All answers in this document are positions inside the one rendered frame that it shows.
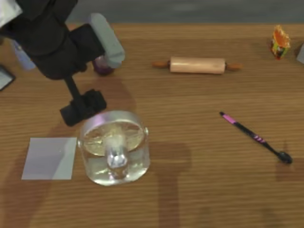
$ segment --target black toothbrush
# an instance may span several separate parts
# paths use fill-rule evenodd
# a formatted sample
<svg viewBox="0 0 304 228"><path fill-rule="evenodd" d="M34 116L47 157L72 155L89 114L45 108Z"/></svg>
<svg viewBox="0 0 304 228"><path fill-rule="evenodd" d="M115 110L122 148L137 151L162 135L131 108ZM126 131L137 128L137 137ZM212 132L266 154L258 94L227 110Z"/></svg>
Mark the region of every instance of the black toothbrush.
<svg viewBox="0 0 304 228"><path fill-rule="evenodd" d="M248 135L250 138L255 140L256 142L260 143L263 145L265 148L270 150L272 153L274 153L278 159L280 159L282 162L286 164L291 164L293 162L292 157L286 153L286 152L277 152L275 149L273 149L263 138L258 136L257 134L253 133L251 130L248 128L244 127L241 125L239 122L235 121L233 118L231 118L229 115L220 112L219 113L225 120L227 120L229 123L235 125L238 129L240 129L242 132L244 132L246 135Z"/></svg>

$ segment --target wooden rolling pin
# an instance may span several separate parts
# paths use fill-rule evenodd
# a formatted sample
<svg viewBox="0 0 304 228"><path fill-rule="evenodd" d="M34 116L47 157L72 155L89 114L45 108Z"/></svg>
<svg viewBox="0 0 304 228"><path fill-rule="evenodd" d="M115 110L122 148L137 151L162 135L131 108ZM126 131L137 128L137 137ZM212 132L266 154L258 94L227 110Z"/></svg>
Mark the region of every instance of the wooden rolling pin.
<svg viewBox="0 0 304 228"><path fill-rule="evenodd" d="M215 74L221 75L225 70L237 71L241 64L227 64L223 58L185 58L171 57L170 61L152 63L156 68L169 68L172 73Z"/></svg>

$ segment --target background wall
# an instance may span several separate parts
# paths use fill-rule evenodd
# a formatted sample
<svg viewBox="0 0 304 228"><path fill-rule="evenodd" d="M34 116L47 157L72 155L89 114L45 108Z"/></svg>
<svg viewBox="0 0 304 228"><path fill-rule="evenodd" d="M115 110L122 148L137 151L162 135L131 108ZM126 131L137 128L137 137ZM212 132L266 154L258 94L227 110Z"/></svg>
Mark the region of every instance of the background wall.
<svg viewBox="0 0 304 228"><path fill-rule="evenodd" d="M91 12L110 22L304 22L304 0L79 0L71 22Z"/></svg>

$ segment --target paper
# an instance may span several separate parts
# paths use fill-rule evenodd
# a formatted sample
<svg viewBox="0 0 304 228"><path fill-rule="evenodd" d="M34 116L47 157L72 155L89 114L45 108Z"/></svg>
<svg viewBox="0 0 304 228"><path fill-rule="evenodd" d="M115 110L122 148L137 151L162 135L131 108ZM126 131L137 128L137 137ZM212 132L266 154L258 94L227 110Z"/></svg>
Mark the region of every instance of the paper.
<svg viewBox="0 0 304 228"><path fill-rule="evenodd" d="M15 0L0 0L0 28L22 13Z"/></svg>
<svg viewBox="0 0 304 228"><path fill-rule="evenodd" d="M31 138L22 180L70 180L77 138Z"/></svg>

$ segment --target table surface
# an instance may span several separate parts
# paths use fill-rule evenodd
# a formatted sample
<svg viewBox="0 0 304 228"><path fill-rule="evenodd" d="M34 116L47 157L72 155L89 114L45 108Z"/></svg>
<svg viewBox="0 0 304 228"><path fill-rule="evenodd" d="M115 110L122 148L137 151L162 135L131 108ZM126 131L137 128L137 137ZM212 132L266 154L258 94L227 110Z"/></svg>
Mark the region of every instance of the table surface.
<svg viewBox="0 0 304 228"><path fill-rule="evenodd" d="M68 181L21 181L30 137L77 136L59 109L62 81L24 72L8 42L0 62L17 80L0 93L2 228L303 228L304 67L295 49L304 25L283 25L286 57L267 46L274 25L116 24L126 60L109 77L90 66L75 76L82 92L101 90L108 109L136 112L150 131L151 166L138 181L102 187L76 152ZM222 76L151 68L170 56L241 62ZM282 165L219 116L224 111L294 158Z"/></svg>

